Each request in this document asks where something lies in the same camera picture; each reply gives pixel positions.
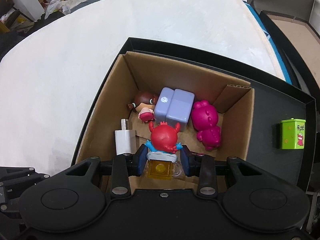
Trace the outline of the black shallow tray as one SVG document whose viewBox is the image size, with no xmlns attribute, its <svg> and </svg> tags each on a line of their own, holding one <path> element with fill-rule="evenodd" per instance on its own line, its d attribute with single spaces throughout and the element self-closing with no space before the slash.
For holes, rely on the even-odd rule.
<svg viewBox="0 0 320 240">
<path fill-rule="evenodd" d="M 244 160 L 298 186 L 304 191 L 307 190 L 315 155 L 318 102 L 316 93 L 307 94 L 295 83 L 289 84 L 239 61 L 172 43 L 129 38 L 117 57 L 128 52 L 182 61 L 249 82 L 254 89 L 254 110 L 251 137 L 247 157 Z M 89 109 L 79 140 L 84 135 L 84 129 L 88 124 L 89 114 L 96 99 L 97 95 Z M 281 120 L 291 118 L 306 120 L 303 149 L 282 150 L 280 148 L 279 123 Z M 73 164 L 80 162 L 76 161 L 78 143 L 72 159 Z M 195 176 L 187 177 L 183 168 L 181 175 L 171 180 L 147 178 L 147 166 L 148 161 L 140 177 L 131 177 L 130 183 L 133 189 L 139 187 L 146 189 L 158 187 L 189 188 L 196 187 L 198 184 L 198 179 Z"/>
</svg>

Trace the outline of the purple cube toy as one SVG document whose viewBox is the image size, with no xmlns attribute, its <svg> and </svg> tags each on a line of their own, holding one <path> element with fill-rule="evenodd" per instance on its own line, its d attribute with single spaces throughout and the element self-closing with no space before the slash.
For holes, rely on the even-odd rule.
<svg viewBox="0 0 320 240">
<path fill-rule="evenodd" d="M 155 121 L 167 122 L 171 127 L 180 124 L 180 131 L 184 131 L 189 122 L 195 95 L 181 89 L 164 87 L 155 106 Z"/>
</svg>

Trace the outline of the pink hooded figurine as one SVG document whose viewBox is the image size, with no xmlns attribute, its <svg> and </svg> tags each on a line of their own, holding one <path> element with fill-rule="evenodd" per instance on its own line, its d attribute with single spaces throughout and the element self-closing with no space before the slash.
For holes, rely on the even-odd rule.
<svg viewBox="0 0 320 240">
<path fill-rule="evenodd" d="M 196 101 L 191 110 L 191 121 L 196 131 L 196 139 L 207 151 L 221 144 L 221 128 L 217 125 L 219 115 L 207 100 Z"/>
</svg>

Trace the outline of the brown-haired doll figurine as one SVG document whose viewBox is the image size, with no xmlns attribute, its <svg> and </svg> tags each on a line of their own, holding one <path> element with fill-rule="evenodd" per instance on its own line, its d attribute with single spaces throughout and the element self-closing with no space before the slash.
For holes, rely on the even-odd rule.
<svg viewBox="0 0 320 240">
<path fill-rule="evenodd" d="M 133 101 L 127 104 L 129 111 L 135 111 L 138 119 L 144 123 L 155 119 L 155 106 L 158 101 L 158 95 L 151 92 L 138 92 Z"/>
</svg>

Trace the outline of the white charger plug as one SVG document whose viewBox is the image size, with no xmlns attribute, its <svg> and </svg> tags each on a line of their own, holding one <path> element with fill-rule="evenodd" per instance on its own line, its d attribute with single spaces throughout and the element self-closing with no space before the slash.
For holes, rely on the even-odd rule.
<svg viewBox="0 0 320 240">
<path fill-rule="evenodd" d="M 129 121 L 127 119 L 121 119 L 121 129 L 115 130 L 115 142 L 116 142 L 116 154 L 117 155 L 129 155 L 134 154 L 136 148 L 136 132 L 129 129 Z"/>
</svg>

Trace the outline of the white plastic bag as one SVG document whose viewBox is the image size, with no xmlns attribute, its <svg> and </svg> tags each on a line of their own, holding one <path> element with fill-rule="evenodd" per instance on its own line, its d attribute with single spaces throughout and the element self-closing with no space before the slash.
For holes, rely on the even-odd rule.
<svg viewBox="0 0 320 240">
<path fill-rule="evenodd" d="M 74 7 L 86 1 L 88 0 L 51 0 L 46 8 L 44 18 L 48 18 L 50 14 L 56 11 L 61 11 L 64 15 L 70 14 Z"/>
</svg>

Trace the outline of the green toy tin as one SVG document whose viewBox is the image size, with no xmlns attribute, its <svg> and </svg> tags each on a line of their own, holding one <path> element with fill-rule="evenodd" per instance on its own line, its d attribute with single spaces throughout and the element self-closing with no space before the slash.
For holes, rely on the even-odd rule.
<svg viewBox="0 0 320 240">
<path fill-rule="evenodd" d="M 282 150 L 300 150 L 305 145 L 304 119 L 287 119 L 280 121 L 280 148 Z"/>
</svg>

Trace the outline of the black framed board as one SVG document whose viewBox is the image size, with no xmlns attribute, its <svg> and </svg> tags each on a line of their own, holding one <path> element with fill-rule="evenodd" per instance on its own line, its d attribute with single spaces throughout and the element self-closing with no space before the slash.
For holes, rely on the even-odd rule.
<svg viewBox="0 0 320 240">
<path fill-rule="evenodd" d="M 305 83 L 318 87 L 319 35 L 313 27 L 300 18 L 276 12 L 261 11 L 259 17 Z"/>
</svg>

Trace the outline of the red crab figurine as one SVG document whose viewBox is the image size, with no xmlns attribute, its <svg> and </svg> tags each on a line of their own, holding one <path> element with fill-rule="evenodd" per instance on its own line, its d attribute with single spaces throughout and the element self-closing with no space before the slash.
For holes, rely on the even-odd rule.
<svg viewBox="0 0 320 240">
<path fill-rule="evenodd" d="M 153 122 L 148 124 L 150 139 L 144 144 L 148 149 L 146 155 L 148 166 L 146 177 L 150 179 L 171 180 L 182 173 L 182 164 L 178 161 L 177 152 L 182 149 L 178 142 L 180 123 L 171 127 L 162 121 L 155 126 Z"/>
</svg>

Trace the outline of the brown cardboard box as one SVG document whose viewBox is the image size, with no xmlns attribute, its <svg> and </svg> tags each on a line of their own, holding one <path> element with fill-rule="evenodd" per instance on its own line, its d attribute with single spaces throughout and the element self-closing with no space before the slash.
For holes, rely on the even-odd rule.
<svg viewBox="0 0 320 240">
<path fill-rule="evenodd" d="M 149 123 L 180 125 L 178 142 L 217 160 L 247 157 L 254 89 L 242 79 L 182 61 L 128 52 L 117 57 L 89 114 L 76 161 L 116 155 L 121 119 L 135 144 L 150 139 Z"/>
</svg>

